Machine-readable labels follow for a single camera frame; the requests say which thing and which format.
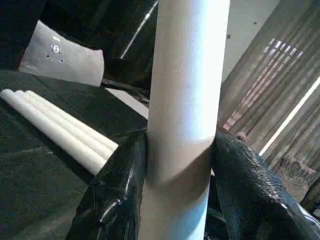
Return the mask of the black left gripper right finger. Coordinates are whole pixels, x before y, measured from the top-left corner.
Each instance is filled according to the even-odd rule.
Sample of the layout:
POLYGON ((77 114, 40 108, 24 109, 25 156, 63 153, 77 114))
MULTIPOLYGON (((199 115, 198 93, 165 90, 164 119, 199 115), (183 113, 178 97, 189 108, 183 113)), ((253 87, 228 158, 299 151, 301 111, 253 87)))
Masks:
POLYGON ((241 140, 217 132, 211 168, 231 240, 318 240, 298 202, 265 160, 241 140))

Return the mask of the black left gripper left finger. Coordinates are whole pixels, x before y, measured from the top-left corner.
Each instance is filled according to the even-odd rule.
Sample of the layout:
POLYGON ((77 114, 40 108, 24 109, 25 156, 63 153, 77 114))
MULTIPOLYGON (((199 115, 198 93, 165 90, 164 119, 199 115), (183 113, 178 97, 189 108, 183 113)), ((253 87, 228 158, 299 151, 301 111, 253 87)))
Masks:
POLYGON ((138 239, 147 156, 146 132, 131 133, 89 184, 67 239, 138 239))

